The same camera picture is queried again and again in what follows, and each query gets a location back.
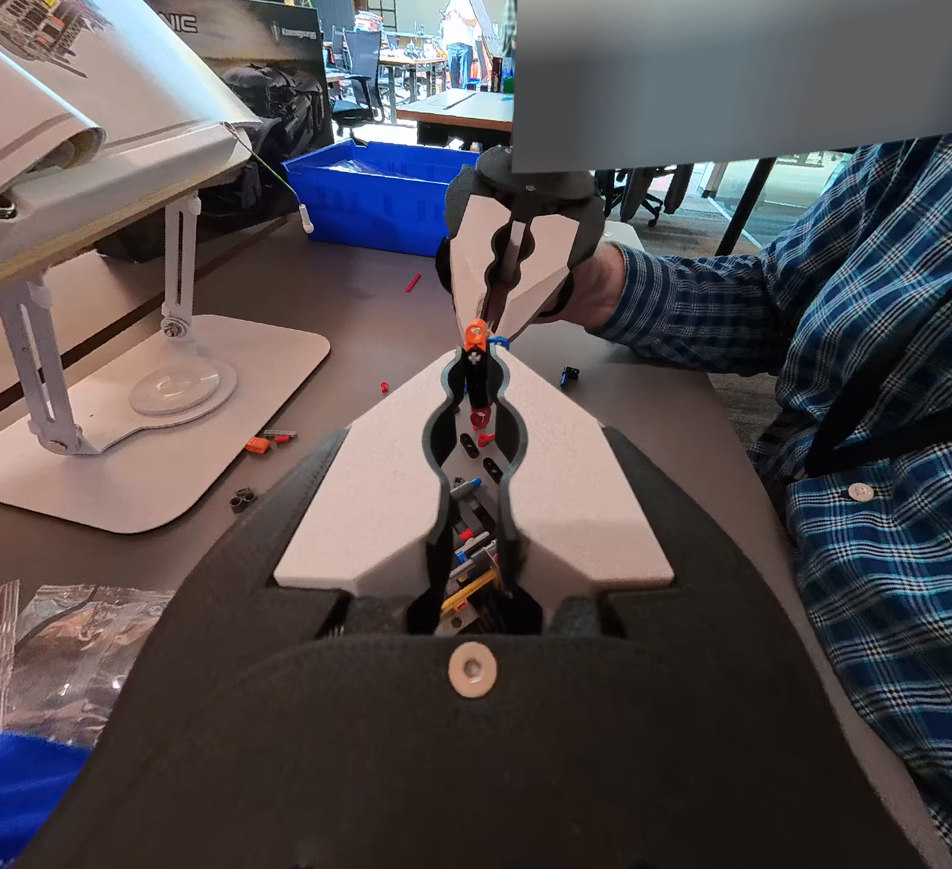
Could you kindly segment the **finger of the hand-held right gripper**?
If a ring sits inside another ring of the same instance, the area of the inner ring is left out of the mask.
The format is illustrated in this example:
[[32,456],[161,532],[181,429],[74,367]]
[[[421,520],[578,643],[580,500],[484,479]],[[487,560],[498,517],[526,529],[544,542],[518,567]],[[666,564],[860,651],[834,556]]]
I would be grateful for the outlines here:
[[514,220],[503,260],[507,288],[502,313],[493,328],[497,336],[516,339],[548,308],[566,280],[572,249],[572,220],[535,217]]
[[481,318],[499,332],[507,298],[519,279],[519,240],[510,210],[490,196],[471,195],[459,229],[449,241],[453,306],[462,334]]

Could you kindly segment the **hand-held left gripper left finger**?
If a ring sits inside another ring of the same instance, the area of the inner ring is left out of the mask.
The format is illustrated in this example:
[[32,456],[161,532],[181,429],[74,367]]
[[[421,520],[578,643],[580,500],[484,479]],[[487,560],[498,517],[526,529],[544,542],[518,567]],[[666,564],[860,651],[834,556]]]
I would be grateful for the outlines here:
[[411,633],[440,620],[454,561],[462,350],[452,349],[349,426],[273,577],[282,588],[407,606]]

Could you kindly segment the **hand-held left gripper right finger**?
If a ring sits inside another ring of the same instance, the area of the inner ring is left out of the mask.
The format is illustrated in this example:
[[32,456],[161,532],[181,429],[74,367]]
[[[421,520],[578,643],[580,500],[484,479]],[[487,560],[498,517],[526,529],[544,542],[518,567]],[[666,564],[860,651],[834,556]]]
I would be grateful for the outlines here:
[[673,567],[602,424],[512,352],[494,362],[515,582],[543,622],[570,599],[670,587]]

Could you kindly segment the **small lego axle assembly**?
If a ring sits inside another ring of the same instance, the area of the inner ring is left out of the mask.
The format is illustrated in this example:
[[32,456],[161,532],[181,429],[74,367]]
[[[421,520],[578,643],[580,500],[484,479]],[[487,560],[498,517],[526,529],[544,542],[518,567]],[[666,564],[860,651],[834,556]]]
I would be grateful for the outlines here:
[[462,356],[465,392],[470,403],[470,424],[476,432],[484,430],[491,418],[489,363],[490,350],[496,346],[509,350],[509,340],[490,336],[488,326],[481,318],[473,319],[465,328]]

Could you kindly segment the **person's right forearm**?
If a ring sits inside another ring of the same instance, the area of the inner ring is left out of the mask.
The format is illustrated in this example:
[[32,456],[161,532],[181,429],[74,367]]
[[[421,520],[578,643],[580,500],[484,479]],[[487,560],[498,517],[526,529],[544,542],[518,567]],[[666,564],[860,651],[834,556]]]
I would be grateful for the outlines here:
[[844,259],[792,236],[757,255],[654,256],[629,247],[620,302],[590,334],[652,362],[714,374],[782,375],[815,360],[806,314]]

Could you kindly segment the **lego car chassis model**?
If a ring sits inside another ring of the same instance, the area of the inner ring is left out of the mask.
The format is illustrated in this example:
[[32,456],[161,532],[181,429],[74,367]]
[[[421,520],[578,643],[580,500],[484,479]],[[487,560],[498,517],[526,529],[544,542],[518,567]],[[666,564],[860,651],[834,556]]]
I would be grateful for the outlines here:
[[457,476],[451,494],[453,559],[436,637],[503,633],[503,582],[497,551],[497,504],[483,478]]

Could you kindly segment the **black lego set box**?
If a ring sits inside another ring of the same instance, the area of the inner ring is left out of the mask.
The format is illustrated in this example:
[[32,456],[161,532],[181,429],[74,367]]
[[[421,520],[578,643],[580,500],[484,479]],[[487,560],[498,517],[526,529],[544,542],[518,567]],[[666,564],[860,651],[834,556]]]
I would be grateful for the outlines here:
[[262,121],[284,127],[289,156],[334,140],[316,11],[261,0],[144,0]]

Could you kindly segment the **white lego instruction book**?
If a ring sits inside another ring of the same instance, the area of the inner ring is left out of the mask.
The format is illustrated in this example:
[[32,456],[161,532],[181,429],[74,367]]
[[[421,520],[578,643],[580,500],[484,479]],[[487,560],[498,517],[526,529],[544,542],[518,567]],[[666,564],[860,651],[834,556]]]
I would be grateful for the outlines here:
[[204,183],[258,118],[143,0],[2,0],[2,191],[40,168]]

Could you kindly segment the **person's right hand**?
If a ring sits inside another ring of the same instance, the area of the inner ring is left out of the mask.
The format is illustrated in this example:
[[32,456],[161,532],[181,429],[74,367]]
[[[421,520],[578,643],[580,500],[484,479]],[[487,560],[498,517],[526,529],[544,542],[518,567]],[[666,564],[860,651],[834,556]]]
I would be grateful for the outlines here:
[[553,321],[598,332],[614,314],[625,288],[625,253],[602,239],[592,256],[574,271],[574,286],[565,307]]

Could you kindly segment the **long wooden table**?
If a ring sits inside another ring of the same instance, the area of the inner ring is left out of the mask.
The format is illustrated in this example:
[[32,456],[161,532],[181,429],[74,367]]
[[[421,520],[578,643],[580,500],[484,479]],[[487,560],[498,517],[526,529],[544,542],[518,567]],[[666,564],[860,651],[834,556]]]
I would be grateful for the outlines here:
[[514,95],[449,89],[422,101],[401,103],[400,121],[414,122],[418,145],[446,147],[458,138],[465,149],[511,144]]

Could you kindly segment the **white book stand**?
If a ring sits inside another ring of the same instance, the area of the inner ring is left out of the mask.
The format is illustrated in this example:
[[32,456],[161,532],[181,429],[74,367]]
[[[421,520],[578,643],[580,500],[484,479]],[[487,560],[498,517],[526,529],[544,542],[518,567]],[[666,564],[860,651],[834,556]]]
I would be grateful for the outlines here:
[[243,131],[210,124],[69,169],[82,183],[62,212],[107,180],[115,211],[95,239],[165,211],[162,321],[148,339],[71,387],[42,270],[2,284],[2,324],[28,415],[2,429],[2,505],[115,533],[165,525],[197,503],[330,353],[318,334],[223,315],[194,315],[198,189],[250,154]]

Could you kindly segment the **black office chair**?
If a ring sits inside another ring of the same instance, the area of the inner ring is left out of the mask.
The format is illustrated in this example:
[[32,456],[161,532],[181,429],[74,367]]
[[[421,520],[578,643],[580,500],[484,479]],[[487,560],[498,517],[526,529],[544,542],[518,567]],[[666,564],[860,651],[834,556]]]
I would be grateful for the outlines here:
[[377,30],[346,30],[341,37],[341,59],[338,68],[346,73],[352,99],[339,98],[333,102],[331,113],[336,134],[369,124],[381,124],[386,119],[386,107],[379,88],[380,53],[384,34]]

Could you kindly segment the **person's plaid shirt torso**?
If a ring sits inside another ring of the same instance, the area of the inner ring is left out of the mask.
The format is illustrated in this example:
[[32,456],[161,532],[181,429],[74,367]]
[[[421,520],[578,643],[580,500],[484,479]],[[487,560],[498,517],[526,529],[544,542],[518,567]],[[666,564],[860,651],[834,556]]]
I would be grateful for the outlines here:
[[806,612],[950,842],[950,136],[858,150],[779,239],[844,253],[755,448],[783,485]]

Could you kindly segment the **clear plastic bag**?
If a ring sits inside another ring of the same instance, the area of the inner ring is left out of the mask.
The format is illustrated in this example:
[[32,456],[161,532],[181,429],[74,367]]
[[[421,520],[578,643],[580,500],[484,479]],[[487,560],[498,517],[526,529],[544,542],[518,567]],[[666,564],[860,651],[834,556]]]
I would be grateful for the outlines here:
[[43,584],[18,614],[2,731],[90,750],[173,590]]

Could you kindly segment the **blue bin with label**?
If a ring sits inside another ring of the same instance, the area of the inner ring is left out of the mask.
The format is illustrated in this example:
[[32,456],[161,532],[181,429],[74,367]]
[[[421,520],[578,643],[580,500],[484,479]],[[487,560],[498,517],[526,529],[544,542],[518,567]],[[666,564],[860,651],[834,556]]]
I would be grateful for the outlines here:
[[1,733],[1,867],[8,868],[54,812],[91,751]]

